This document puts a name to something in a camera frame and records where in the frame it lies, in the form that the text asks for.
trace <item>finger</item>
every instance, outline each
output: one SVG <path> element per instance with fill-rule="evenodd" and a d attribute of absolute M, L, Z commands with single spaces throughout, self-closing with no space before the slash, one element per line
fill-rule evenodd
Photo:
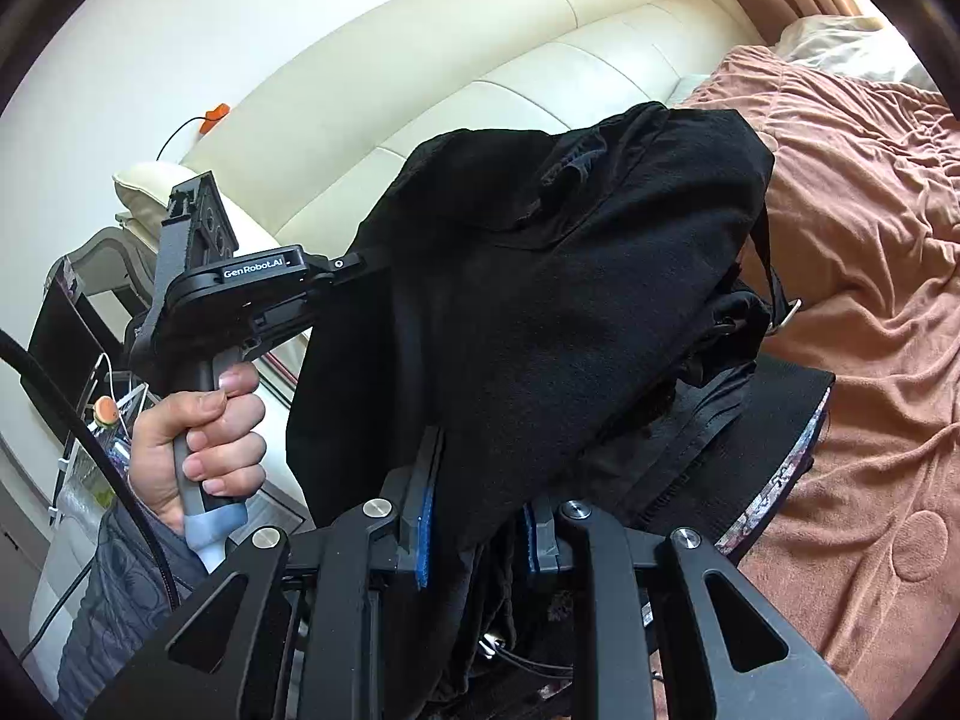
<path fill-rule="evenodd" d="M 237 469 L 216 479 L 206 480 L 203 482 L 203 489 L 211 495 L 247 498 L 260 489 L 266 478 L 267 472 L 263 470 L 263 466 L 248 466 L 246 469 Z"/>
<path fill-rule="evenodd" d="M 184 461 L 184 474 L 194 482 L 213 479 L 255 466 L 267 453 L 267 442 L 256 433 L 248 433 L 235 442 L 194 452 Z"/>
<path fill-rule="evenodd" d="M 165 445 L 187 428 L 219 418 L 225 408 L 227 394 L 222 389 L 174 392 L 136 418 L 133 443 L 144 448 Z"/>
<path fill-rule="evenodd" d="M 217 384 L 230 397 L 246 395 L 260 386 L 260 374 L 252 362 L 239 362 L 221 373 Z"/>
<path fill-rule="evenodd" d="M 232 397 L 219 418 L 195 427 L 186 434 L 187 446 L 190 451 L 199 452 L 205 447 L 235 442 L 260 424 L 265 413 L 267 409 L 256 395 Z"/>

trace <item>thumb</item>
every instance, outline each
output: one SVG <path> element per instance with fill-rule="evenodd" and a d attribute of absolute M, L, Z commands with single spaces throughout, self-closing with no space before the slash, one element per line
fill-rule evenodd
<path fill-rule="evenodd" d="M 213 422 L 226 408 L 227 394 L 222 389 L 174 392 L 138 416 L 133 440 L 144 448 L 166 445 L 187 428 Z"/>

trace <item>black strap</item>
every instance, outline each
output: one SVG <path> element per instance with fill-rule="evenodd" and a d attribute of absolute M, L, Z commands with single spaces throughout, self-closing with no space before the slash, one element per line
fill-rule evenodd
<path fill-rule="evenodd" d="M 767 217 L 766 203 L 760 208 L 760 215 L 750 231 L 760 263 L 767 274 L 767 287 L 770 289 L 770 329 L 776 330 L 790 313 L 790 304 L 784 294 L 784 285 L 770 264 L 770 220 Z"/>

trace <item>orange object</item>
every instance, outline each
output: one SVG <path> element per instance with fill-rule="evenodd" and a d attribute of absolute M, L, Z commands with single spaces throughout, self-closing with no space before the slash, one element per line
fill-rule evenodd
<path fill-rule="evenodd" d="M 93 404 L 93 418 L 101 427 L 109 427 L 120 421 L 120 410 L 109 395 L 101 395 Z"/>
<path fill-rule="evenodd" d="M 200 135 L 205 135 L 210 132 L 213 127 L 222 119 L 224 116 L 227 116 L 230 112 L 230 106 L 227 103 L 220 103 L 212 111 L 208 111 L 203 114 L 206 117 L 205 122 L 200 123 Z"/>

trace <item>white wall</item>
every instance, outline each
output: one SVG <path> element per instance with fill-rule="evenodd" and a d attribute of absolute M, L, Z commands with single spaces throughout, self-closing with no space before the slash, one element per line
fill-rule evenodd
<path fill-rule="evenodd" d="M 311 43 L 387 0 L 88 0 L 0 116 L 0 327 L 29 341 L 56 257 L 122 210 L 110 175 L 178 124 L 234 104 Z M 192 127 L 165 152 L 186 152 Z M 6 367 L 0 433 L 52 495 L 59 447 Z"/>

